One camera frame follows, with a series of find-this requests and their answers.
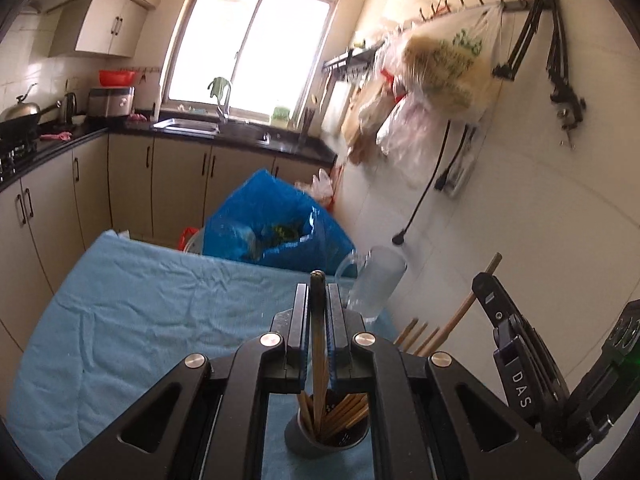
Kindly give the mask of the wooden chopstick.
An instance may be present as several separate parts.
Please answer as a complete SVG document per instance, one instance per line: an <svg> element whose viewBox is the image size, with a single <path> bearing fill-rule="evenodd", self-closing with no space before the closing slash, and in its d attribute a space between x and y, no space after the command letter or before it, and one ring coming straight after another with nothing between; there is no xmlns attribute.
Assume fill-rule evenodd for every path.
<svg viewBox="0 0 640 480"><path fill-rule="evenodd" d="M416 323L419 321L418 318L412 318L411 321L407 324L407 326L400 332L397 338L394 341L395 346L400 346L404 343L407 337L410 335L413 327L416 326Z"/></svg>
<svg viewBox="0 0 640 480"><path fill-rule="evenodd" d="M326 412L326 276L320 270L310 274L309 310L311 316L312 388L314 389L314 436L320 437Z"/></svg>
<svg viewBox="0 0 640 480"><path fill-rule="evenodd" d="M429 335L428 337L422 342L422 344L420 344L420 346L416 349L416 351L414 352L415 356L424 356L427 348L430 346L432 340L437 336L438 332L440 330L440 327L436 327Z"/></svg>
<svg viewBox="0 0 640 480"><path fill-rule="evenodd" d="M306 431L309 437L314 436L314 423L311 419L311 411L309 411L310 407L310 396L306 391L301 391L297 395L298 401L298 409L300 414L300 419L302 420L303 430Z"/></svg>
<svg viewBox="0 0 640 480"><path fill-rule="evenodd" d="M352 426L355 426L356 424L358 424L358 422L361 422L368 415L369 405L363 404L363 406L358 411L353 412L346 418L346 420L341 424L340 430L352 428Z"/></svg>
<svg viewBox="0 0 640 480"><path fill-rule="evenodd" d="M420 339L427 327L427 322L424 322L420 326L415 327L405 340L404 345L402 346L402 350L408 352L411 347Z"/></svg>
<svg viewBox="0 0 640 480"><path fill-rule="evenodd" d="M495 270L497 270L498 265L502 261L502 255L500 252L496 252L495 255L491 258L488 265L486 266L485 273L494 274ZM417 353L418 356L430 356L433 354L439 347L448 339L449 335L456 328L456 326L460 323L462 318L468 313L471 309L472 305L476 300L476 296L474 292L471 290L468 293L468 296L464 298L460 307L454 311L454 314L451 315L451 318L442 326L435 335L428 341L423 350Z"/></svg>
<svg viewBox="0 0 640 480"><path fill-rule="evenodd" d="M368 397L365 393L349 394L337 406L326 415L322 422L320 437L322 440L332 438L340 430L341 424L353 412L358 411L363 404L368 404Z"/></svg>

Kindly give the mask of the kitchen sink faucet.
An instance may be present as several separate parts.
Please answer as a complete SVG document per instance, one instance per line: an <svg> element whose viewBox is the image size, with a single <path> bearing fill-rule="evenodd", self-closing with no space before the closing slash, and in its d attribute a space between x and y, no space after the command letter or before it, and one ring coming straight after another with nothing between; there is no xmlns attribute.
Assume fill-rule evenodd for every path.
<svg viewBox="0 0 640 480"><path fill-rule="evenodd" d="M207 86L209 97L215 101L218 118L224 124L229 120L232 84L227 78L215 77Z"/></svg>

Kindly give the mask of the wooden chopstick in holder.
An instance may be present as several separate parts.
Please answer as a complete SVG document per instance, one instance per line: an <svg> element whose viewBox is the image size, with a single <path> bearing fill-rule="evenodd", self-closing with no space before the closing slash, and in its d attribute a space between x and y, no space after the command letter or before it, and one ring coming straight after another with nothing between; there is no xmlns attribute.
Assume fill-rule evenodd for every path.
<svg viewBox="0 0 640 480"><path fill-rule="evenodd" d="M402 346L402 350L408 352L411 347L420 339L427 327L427 322L424 322L420 326L415 327L405 340L404 345Z"/></svg>
<svg viewBox="0 0 640 480"><path fill-rule="evenodd" d="M353 412L346 418L346 420L341 424L340 430L352 428L352 426L355 426L356 424L358 424L358 422L361 422L368 415L369 405L363 404L363 406L358 411Z"/></svg>
<svg viewBox="0 0 640 480"><path fill-rule="evenodd" d="M427 348L430 346L432 340L437 336L438 332L440 330L440 327L436 327L429 335L428 337L422 342L422 344L420 344L420 346L416 349L416 351L414 352L415 356L424 356Z"/></svg>
<svg viewBox="0 0 640 480"><path fill-rule="evenodd" d="M412 318L411 321L407 324L407 326L400 332L397 338L394 341L395 346L400 346L404 343L407 337L410 335L413 327L416 326L416 323L419 321L418 318Z"/></svg>

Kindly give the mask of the wooden chopstick on towel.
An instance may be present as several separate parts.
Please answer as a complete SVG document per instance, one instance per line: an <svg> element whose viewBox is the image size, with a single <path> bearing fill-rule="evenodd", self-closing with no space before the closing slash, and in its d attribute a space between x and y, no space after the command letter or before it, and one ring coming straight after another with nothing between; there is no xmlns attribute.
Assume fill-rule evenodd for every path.
<svg viewBox="0 0 640 480"><path fill-rule="evenodd" d="M485 273L494 274L495 270L497 270L498 265L502 261L502 255L500 252L496 252L495 255L491 258L488 265L486 266ZM433 354L439 347L448 339L449 335L456 328L456 326L460 323L462 318L468 313L471 309L472 305L476 300L476 296L474 292L471 290L468 293L468 296L464 298L460 307L454 311L454 314L451 315L451 318L442 326L435 335L428 341L423 350L417 353L418 356L430 356Z"/></svg>
<svg viewBox="0 0 640 480"><path fill-rule="evenodd" d="M312 388L314 389L314 436L320 437L326 412L326 276L320 270L310 274L309 310L311 316Z"/></svg>

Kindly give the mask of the clear glass mug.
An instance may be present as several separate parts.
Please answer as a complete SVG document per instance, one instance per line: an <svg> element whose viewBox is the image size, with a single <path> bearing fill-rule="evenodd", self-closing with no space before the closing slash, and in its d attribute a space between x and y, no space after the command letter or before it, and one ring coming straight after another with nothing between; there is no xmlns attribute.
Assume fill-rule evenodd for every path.
<svg viewBox="0 0 640 480"><path fill-rule="evenodd" d="M373 323L408 269L408 262L396 250L373 246L365 254L351 252L338 265L334 278L340 284L349 268L356 278L346 297L346 308L358 312L363 321Z"/></svg>

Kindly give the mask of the black perforated utensil holder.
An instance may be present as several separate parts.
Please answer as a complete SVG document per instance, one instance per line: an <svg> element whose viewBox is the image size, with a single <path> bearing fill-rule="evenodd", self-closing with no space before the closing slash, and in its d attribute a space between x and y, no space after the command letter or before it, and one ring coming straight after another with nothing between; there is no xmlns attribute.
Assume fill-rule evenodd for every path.
<svg viewBox="0 0 640 480"><path fill-rule="evenodd" d="M286 447L299 457L314 460L356 448L369 432L369 402L364 393L341 396L329 390L319 426L314 423L314 397L297 396L297 413L286 425Z"/></svg>

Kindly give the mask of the blue plastic bag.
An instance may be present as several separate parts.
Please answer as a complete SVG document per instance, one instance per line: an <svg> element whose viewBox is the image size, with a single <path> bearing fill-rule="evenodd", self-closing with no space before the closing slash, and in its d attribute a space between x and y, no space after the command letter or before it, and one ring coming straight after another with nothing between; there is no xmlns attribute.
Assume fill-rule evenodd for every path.
<svg viewBox="0 0 640 480"><path fill-rule="evenodd" d="M352 240L308 194L266 170L237 188L204 226L202 254L309 273L335 273Z"/></svg>

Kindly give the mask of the hanging plastic bags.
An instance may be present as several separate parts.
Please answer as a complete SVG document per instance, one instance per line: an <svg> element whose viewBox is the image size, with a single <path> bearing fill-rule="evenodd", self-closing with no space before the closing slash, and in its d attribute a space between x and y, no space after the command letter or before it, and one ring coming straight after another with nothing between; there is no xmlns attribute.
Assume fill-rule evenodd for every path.
<svg viewBox="0 0 640 480"><path fill-rule="evenodd" d="M477 125L495 102L503 10L498 4L412 24L376 52L372 78L343 125L347 159L376 154L417 188L435 168L448 125Z"/></svg>

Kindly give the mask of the black wok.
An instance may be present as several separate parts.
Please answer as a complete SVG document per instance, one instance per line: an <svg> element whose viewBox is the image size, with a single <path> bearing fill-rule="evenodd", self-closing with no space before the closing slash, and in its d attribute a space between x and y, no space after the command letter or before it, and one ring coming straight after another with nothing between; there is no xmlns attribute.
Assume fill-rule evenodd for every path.
<svg viewBox="0 0 640 480"><path fill-rule="evenodd" d="M57 100L47 107L36 103L17 103L1 114L1 141L3 143L26 143L35 137L38 122L44 114L61 107Z"/></svg>

